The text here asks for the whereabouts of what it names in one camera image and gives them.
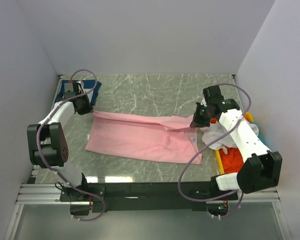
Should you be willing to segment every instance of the table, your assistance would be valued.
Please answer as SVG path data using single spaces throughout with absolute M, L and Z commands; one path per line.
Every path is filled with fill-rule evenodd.
M 230 74 L 100 74 L 102 83 L 94 110 L 143 116 L 192 115 L 196 102 L 203 98 L 202 89 L 220 83 L 234 83 Z M 75 80 L 93 79 L 83 74 Z M 237 89 L 221 86 L 224 97 L 233 98 L 241 107 Z M 176 182 L 185 164 L 153 162 L 108 156 L 85 150 L 93 123 L 92 114 L 73 115 L 64 127 L 69 147 L 69 160 L 92 183 Z M 198 131 L 198 147 L 204 146 Z M 219 174 L 214 151 L 203 152 L 202 164 L 191 165 L 183 181 L 209 181 Z M 40 169 L 36 184 L 53 184 L 58 176 Z

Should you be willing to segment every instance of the yellow basket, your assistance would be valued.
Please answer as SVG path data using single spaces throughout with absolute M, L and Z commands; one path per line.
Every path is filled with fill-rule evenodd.
M 248 120 L 250 122 L 252 122 L 252 121 L 254 122 L 254 119 L 253 119 L 251 113 L 247 112 L 245 114 L 245 116 L 248 118 Z M 221 156 L 220 156 L 219 150 L 215 150 L 215 157 L 216 157 L 216 161 L 217 161 L 218 166 L 219 166 L 220 174 L 224 174 L 223 164 L 222 164 L 222 160 L 221 160 Z

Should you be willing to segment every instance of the green marble surface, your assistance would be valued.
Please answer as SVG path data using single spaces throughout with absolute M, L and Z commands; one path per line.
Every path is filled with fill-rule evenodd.
M 79 75 L 74 79 L 93 79 L 91 75 Z M 202 89 L 214 84 L 234 83 L 231 75 L 210 74 L 101 74 L 102 86 L 94 109 L 103 112 L 126 113 L 143 116 L 181 116 L 194 113 L 195 102 L 203 98 Z M 225 98 L 233 98 L 241 106 L 234 87 L 221 86 Z M 83 172 L 89 182 L 175 182 L 185 164 L 153 162 L 108 156 L 85 150 L 93 116 L 73 115 L 64 127 L 69 147 L 69 161 Z M 198 131 L 198 146 L 202 143 Z M 191 165 L 184 181 L 207 181 L 218 174 L 214 151 L 203 152 L 202 164 Z M 40 169 L 36 183 L 53 184 L 58 177 L 46 169 Z

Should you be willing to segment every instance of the pink cloth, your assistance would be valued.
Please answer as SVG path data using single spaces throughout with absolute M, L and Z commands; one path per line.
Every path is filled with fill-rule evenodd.
M 137 116 L 95 111 L 86 150 L 167 163 L 187 163 L 198 151 L 192 116 Z M 199 155 L 194 164 L 201 164 Z

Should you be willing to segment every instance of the gray wall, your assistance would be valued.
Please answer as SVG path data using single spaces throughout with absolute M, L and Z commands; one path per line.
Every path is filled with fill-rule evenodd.
M 30 174 L 26 127 L 51 107 L 56 72 L 15 0 L 0 0 L 0 239 Z
M 56 71 L 237 73 L 274 0 L 18 0 Z
M 293 239 L 300 239 L 300 0 L 276 0 L 236 82 L 251 94 L 267 144 L 282 154 L 278 192 Z

